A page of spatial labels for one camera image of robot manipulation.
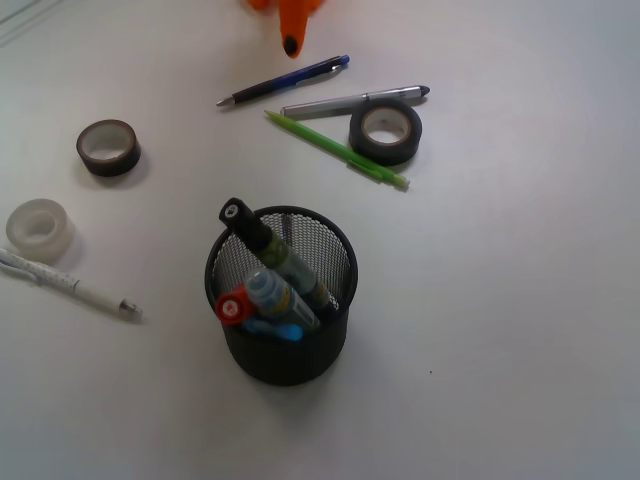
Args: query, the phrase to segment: red marker cap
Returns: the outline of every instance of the red marker cap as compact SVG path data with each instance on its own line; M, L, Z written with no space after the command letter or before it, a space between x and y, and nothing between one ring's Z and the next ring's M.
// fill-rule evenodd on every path
M216 315L223 325L238 325L255 313L256 306L249 300L244 285L220 295L216 300Z

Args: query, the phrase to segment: pen clip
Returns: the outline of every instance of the pen clip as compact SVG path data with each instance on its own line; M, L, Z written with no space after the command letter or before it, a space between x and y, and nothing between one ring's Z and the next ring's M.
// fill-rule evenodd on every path
M378 172L377 170L373 170L371 168L365 167L364 165L360 165L359 163L356 163L353 160L347 160L347 163L353 168L355 168L356 170L360 170L361 172L366 173L370 177L373 177L376 180L378 180L379 182L382 182L382 180L384 179L382 176L382 173Z
M340 70L342 70L343 68L344 68L344 65L334 65L333 67L331 67L330 72L322 73L315 77L305 78L304 80L300 80L299 82L296 82L296 86L305 85L307 82L310 84L313 84L317 82L318 79L328 79L328 77L332 77L333 75L340 72Z

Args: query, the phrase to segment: blue pen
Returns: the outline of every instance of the blue pen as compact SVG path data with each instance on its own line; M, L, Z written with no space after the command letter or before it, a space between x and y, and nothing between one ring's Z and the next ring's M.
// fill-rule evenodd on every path
M273 80L267 80L266 82L259 83L253 87L245 88L224 100L220 100L216 105L218 107L224 107L225 105L235 105L237 103L246 102L247 100L253 100L254 98L275 92L276 90L292 87L303 80L308 80L325 73L335 72L336 70L344 67L347 63L349 63L349 55L333 57L329 60L325 60L324 62L311 65L310 67L305 67L300 70L296 70L295 72L282 75L281 77L274 78Z

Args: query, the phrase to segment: tape roll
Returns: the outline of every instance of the tape roll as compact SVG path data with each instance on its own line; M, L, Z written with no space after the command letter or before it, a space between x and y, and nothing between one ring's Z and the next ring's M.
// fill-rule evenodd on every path
M127 173L140 160L133 128L120 120L103 120L85 128L76 143L87 170L101 177Z
M67 212L53 200L23 203L7 220L7 238L29 260L48 263L71 245L75 229Z
M371 132L397 130L400 138L387 143L375 140ZM416 111L391 98L370 100L357 107L349 126L349 143L357 153L374 162L392 166L406 162L418 151L422 121Z

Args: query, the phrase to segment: black tape roll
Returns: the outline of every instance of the black tape roll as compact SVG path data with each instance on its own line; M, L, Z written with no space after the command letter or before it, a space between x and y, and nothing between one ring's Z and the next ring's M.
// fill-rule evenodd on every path
M399 127L403 136L393 143L378 142L367 133L378 122ZM391 98L370 100L357 107L349 126L349 143L360 155L384 166L406 162L418 151L422 121L416 111Z
M140 144L130 125L102 120L85 128L76 143L87 170L101 177L127 173L140 160Z

